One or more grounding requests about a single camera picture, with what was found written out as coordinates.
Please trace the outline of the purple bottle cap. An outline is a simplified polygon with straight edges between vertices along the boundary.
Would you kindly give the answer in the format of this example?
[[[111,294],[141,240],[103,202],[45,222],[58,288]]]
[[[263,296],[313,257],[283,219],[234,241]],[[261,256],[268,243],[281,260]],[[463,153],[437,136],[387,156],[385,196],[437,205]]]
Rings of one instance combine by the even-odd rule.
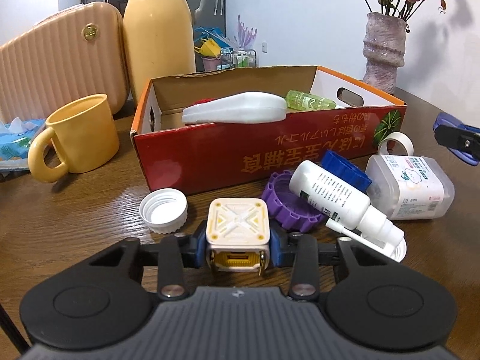
[[[272,173],[261,198],[267,205],[269,216],[285,230],[308,233],[326,216],[290,191],[292,175],[291,171]]]

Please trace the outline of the white bottle cap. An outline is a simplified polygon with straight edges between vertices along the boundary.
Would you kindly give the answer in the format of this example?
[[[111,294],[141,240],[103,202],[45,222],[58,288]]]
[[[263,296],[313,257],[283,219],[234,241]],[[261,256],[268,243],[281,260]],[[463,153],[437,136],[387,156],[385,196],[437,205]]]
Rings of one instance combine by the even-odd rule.
[[[158,189],[146,195],[139,205],[144,224],[158,234],[178,231],[186,222],[188,202],[178,189]]]

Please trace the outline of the white round tape disc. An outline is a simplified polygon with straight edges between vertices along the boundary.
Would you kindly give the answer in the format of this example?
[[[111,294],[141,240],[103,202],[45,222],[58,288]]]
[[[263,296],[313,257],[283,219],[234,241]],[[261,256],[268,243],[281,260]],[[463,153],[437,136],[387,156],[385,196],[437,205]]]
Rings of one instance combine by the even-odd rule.
[[[377,147],[377,153],[379,155],[390,155],[391,151],[389,149],[389,144],[393,143],[398,145],[403,151],[403,155],[413,156],[414,155],[414,146],[410,138],[401,132],[393,132],[383,138]]]

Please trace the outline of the white yellow square gadget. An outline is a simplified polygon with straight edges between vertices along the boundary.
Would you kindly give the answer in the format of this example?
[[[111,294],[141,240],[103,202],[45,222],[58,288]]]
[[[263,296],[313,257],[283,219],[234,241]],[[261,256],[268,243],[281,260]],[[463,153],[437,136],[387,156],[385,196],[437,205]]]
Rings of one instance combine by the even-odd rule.
[[[260,198],[217,198],[206,227],[208,266],[214,272],[257,272],[270,260],[269,212]]]

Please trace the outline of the white spray bottle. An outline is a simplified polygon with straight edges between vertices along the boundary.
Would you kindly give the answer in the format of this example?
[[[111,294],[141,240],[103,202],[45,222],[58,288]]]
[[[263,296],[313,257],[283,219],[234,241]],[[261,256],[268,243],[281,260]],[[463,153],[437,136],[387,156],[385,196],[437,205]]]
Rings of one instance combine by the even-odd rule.
[[[380,242],[397,247],[404,232],[375,208],[369,197],[315,163],[305,160],[295,169],[289,190],[327,215],[327,226],[356,229]]]

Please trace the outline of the white square plastic bottle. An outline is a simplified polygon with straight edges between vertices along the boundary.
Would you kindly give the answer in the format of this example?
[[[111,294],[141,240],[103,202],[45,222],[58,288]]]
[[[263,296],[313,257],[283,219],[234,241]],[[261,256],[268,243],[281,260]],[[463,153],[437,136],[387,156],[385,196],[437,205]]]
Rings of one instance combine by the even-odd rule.
[[[455,197],[454,184],[433,158],[375,154],[365,173],[372,205],[391,221],[440,218]]]

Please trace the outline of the blue bottle cap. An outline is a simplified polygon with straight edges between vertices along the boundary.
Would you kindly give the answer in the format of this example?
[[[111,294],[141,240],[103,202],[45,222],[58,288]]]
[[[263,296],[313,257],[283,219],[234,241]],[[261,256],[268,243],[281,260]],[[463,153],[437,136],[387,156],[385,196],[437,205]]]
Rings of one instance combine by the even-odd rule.
[[[320,161],[320,165],[328,172],[337,176],[363,193],[367,192],[372,180],[365,172],[343,156],[332,150],[327,150]]]

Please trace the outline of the green spray bottle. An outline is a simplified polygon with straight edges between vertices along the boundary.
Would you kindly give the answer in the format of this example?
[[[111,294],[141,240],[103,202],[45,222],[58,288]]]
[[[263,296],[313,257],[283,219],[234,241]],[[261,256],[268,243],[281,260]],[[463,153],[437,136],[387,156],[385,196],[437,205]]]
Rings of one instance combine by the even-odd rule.
[[[286,95],[286,104],[295,111],[333,110],[337,103],[326,97],[290,90]]]

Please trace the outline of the red white lint brush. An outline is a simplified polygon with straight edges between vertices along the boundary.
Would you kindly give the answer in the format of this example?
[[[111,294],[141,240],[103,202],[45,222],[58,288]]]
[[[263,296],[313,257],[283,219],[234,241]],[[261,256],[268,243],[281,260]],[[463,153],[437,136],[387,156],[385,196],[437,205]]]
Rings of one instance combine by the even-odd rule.
[[[287,116],[286,100],[276,94],[244,92],[209,102],[200,102],[182,111],[186,125],[202,123],[264,124]]]

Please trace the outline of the red cardboard box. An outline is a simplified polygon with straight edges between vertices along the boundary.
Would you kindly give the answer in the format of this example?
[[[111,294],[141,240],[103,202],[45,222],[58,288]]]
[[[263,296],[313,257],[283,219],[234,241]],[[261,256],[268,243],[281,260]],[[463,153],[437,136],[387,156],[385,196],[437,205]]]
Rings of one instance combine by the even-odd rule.
[[[363,103],[289,111],[267,124],[182,122],[182,111],[204,100],[251,91],[285,96],[292,89],[331,100],[352,92]],[[130,138],[150,189],[196,194],[316,162],[326,150],[345,158],[371,155],[400,129],[406,109],[396,97],[326,67],[245,67],[151,80],[137,102]]]

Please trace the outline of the pink textured vase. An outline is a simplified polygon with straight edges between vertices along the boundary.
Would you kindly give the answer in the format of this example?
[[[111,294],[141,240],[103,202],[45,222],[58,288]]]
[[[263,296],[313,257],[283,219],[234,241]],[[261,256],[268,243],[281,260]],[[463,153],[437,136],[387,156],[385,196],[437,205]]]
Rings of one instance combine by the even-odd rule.
[[[404,66],[408,25],[394,16],[367,14],[363,56],[367,59],[363,82],[394,94],[397,70]]]

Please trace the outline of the yellow mug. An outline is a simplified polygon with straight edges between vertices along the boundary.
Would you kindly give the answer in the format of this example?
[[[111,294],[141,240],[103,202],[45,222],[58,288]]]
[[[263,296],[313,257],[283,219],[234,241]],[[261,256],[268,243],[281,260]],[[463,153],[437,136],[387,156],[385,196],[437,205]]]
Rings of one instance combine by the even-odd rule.
[[[58,108],[32,141],[28,168],[39,181],[53,183],[68,173],[90,172],[110,161],[120,140],[106,94],[80,98]]]

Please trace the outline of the blue tissue pack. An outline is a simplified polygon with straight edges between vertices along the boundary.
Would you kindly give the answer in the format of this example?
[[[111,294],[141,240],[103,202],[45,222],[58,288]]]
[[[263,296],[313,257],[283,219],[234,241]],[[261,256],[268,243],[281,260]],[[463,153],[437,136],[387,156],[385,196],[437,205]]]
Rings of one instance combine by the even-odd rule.
[[[1,175],[11,172],[28,172],[28,154],[33,140],[41,133],[44,119],[21,119],[16,117],[9,124],[1,123],[0,155]]]

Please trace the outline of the yellow thermos jug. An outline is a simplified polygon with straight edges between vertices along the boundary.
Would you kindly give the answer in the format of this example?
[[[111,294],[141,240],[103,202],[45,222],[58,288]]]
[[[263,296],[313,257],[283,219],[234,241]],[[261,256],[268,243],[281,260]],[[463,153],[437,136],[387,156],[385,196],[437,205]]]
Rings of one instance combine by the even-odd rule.
[[[128,0],[124,49],[135,102],[154,78],[196,72],[193,25],[205,3],[191,10],[186,0]]]

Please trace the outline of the peach ribbed suitcase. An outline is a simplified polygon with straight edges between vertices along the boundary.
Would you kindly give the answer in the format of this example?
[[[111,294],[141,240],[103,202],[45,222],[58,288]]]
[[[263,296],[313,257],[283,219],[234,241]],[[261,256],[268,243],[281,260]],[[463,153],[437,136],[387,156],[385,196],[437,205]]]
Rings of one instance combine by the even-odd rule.
[[[70,7],[1,46],[1,121],[45,119],[65,104],[106,94],[128,98],[123,19],[106,2]]]

